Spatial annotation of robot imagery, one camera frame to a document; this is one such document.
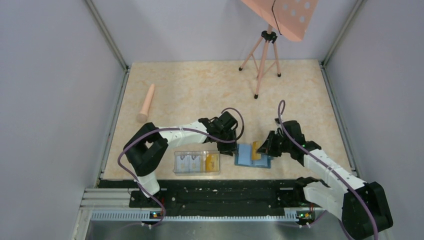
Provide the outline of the blue card holder wallet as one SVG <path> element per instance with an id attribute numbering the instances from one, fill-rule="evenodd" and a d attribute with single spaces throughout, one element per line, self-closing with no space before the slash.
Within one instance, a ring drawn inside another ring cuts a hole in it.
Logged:
<path id="1" fill-rule="evenodd" d="M 234 158 L 234 165 L 239 167 L 270 169 L 272 166 L 271 156 L 256 153 L 252 144 L 239 143 L 238 154 Z"/>

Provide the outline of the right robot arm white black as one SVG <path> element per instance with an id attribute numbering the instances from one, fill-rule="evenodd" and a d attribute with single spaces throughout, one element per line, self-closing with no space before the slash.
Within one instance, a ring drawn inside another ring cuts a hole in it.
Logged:
<path id="1" fill-rule="evenodd" d="M 320 145 L 305 139 L 296 120 L 281 122 L 276 118 L 274 121 L 277 129 L 268 133 L 257 153 L 275 158 L 289 154 L 319 177 L 296 180 L 293 200 L 297 205 L 313 203 L 324 208 L 354 240 L 364 240 L 393 226 L 382 185 L 366 182 L 332 160 Z"/>

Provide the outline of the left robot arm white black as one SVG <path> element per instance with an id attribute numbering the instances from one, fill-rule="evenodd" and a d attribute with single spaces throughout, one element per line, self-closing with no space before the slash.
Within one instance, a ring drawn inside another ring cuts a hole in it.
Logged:
<path id="1" fill-rule="evenodd" d="M 124 145 L 125 156 L 132 170 L 129 172 L 140 187 L 141 200 L 149 207 L 160 202 L 160 185 L 155 170 L 167 150 L 189 144 L 216 143 L 220 154 L 233 156 L 238 152 L 238 121 L 228 111 L 213 118 L 199 118 L 189 124 L 159 127 L 145 123 Z"/>

